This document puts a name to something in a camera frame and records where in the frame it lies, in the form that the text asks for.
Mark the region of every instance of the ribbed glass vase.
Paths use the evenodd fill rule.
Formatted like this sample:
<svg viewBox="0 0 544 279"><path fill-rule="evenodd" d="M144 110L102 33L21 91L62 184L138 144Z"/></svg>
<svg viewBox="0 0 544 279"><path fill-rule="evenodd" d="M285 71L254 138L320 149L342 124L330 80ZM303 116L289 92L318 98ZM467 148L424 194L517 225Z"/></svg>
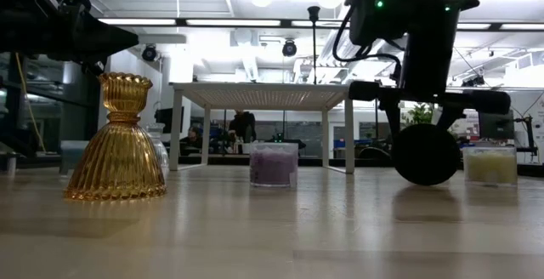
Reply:
<svg viewBox="0 0 544 279"><path fill-rule="evenodd" d="M153 83L124 73L105 73L99 81L110 122L89 142L65 197L116 200L164 195L166 186L153 143L137 124Z"/></svg>

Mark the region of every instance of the camera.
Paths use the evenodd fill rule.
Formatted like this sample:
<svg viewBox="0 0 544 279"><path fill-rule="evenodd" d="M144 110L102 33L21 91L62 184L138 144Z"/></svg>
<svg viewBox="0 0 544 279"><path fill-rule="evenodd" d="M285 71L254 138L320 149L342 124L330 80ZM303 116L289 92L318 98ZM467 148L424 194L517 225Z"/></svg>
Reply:
<svg viewBox="0 0 544 279"><path fill-rule="evenodd" d="M284 57L292 57L297 54L297 45L295 45L294 40L286 40L286 43L283 45L281 50Z"/></svg>
<svg viewBox="0 0 544 279"><path fill-rule="evenodd" d="M145 45L142 51L142 59L148 62L155 62L161 58L161 53L156 50L155 44Z"/></svg>

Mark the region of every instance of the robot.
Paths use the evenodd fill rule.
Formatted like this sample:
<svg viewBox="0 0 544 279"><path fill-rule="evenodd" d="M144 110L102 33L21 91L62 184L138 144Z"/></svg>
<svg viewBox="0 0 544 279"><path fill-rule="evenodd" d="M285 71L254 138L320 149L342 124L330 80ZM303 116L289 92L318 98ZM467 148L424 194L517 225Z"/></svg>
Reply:
<svg viewBox="0 0 544 279"><path fill-rule="evenodd" d="M479 6L479 0L346 0L349 10L337 34L333 55L339 61L372 57L395 62L391 76L396 88L379 83L353 82L352 100L379 100L386 112L394 137L391 150L397 171L417 185L437 185L457 171L461 152L447 129L463 117L464 109L506 114L508 94L497 91L467 90L462 94L445 92L459 14ZM349 22L349 38L360 50L351 58L337 55L337 45ZM399 46L395 39L408 35L403 65L391 54L369 54L379 38ZM400 130L401 100L438 103L443 113L436 125L418 124Z"/></svg>

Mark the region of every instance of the black wheel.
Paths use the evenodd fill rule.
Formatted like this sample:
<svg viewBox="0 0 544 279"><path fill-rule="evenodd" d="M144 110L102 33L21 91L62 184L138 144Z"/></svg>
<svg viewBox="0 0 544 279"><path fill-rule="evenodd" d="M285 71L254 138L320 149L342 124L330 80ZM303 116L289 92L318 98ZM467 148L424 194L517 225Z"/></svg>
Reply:
<svg viewBox="0 0 544 279"><path fill-rule="evenodd" d="M448 180L461 161L455 138L432 124L403 129L394 139L391 158L397 172L416 185L438 185Z"/></svg>

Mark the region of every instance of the desk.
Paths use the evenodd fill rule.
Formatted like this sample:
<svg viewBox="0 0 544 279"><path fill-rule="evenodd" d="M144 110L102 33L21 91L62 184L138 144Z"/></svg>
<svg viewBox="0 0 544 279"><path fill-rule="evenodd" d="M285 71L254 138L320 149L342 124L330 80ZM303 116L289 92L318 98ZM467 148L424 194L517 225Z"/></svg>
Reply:
<svg viewBox="0 0 544 279"><path fill-rule="evenodd" d="M202 165L207 165L210 114L220 110L320 111L323 128L323 166L329 167L328 112L344 101L346 124L346 174L354 172L354 109L347 85L277 83L171 83L174 89L171 142L179 141L183 97L204 108ZM179 145L170 144L170 170L179 170Z"/></svg>
<svg viewBox="0 0 544 279"><path fill-rule="evenodd" d="M190 154L190 155L188 155L188 157L201 157L201 154ZM222 158L237 158L237 159L244 159L244 158L249 158L249 155L248 155L248 154L242 154L242 155L233 155L233 154L225 154L225 155L211 154L211 155L208 155L208 158L211 158L211 157L222 157Z"/></svg>

